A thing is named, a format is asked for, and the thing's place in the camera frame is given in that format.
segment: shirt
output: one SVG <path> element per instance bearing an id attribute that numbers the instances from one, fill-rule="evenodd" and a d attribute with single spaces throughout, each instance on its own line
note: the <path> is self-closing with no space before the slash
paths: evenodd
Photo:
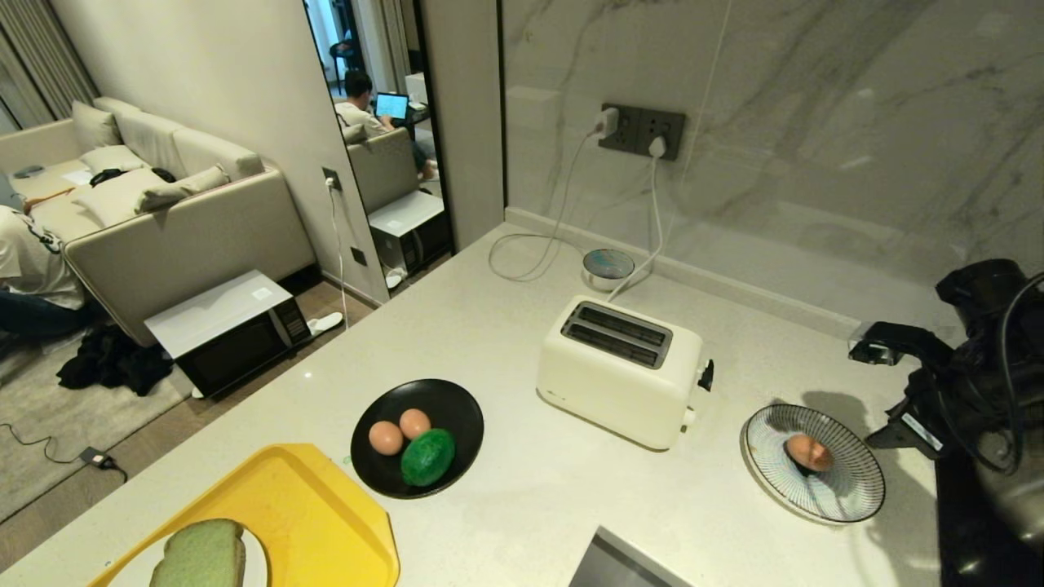
<path id="1" fill-rule="evenodd" d="M 0 207 L 0 281 L 13 294 L 84 307 L 84 289 L 62 257 L 62 240 L 21 212 Z"/>
<path id="2" fill-rule="evenodd" d="M 362 127 L 366 130 L 367 139 L 387 135 L 389 132 L 376 116 L 370 114 L 369 111 L 359 110 L 359 107 L 351 102 L 333 104 L 333 110 L 337 113 L 337 118 L 340 120 L 341 126 L 347 127 L 362 124 Z"/>

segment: mirror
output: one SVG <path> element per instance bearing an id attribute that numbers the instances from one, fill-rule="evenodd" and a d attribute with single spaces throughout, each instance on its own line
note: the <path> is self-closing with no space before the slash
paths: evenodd
<path id="1" fill-rule="evenodd" d="M 423 22 L 413 0 L 308 0 L 355 185 L 396 296 L 452 255 Z"/>

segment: bread slice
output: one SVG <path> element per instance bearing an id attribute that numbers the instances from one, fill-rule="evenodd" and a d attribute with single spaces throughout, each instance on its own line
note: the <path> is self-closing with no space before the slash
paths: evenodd
<path id="1" fill-rule="evenodd" d="M 243 526 L 227 519 L 187 525 L 167 539 L 149 587 L 242 587 Z"/>

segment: toaster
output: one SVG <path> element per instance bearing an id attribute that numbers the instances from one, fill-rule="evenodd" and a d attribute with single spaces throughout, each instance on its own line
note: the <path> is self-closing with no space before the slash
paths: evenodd
<path id="1" fill-rule="evenodd" d="M 693 422 L 692 392 L 705 370 L 713 371 L 699 359 L 703 346 L 691 330 L 577 296 L 544 338 L 537 392 L 641 445 L 667 449 Z"/>

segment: brown egg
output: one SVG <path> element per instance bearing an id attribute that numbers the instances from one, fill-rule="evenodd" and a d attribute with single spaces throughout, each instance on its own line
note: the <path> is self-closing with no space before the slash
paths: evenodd
<path id="1" fill-rule="evenodd" d="M 808 435 L 794 435 L 786 441 L 786 451 L 802 466 L 824 472 L 834 466 L 830 449 Z"/>
<path id="2" fill-rule="evenodd" d="M 402 450 L 402 430 L 392 422 L 382 420 L 370 427 L 370 446 L 385 456 Z"/>
<path id="3" fill-rule="evenodd" d="M 427 414 L 411 407 L 399 417 L 399 427 L 407 439 L 413 440 L 431 429 L 431 420 L 428 420 Z"/>

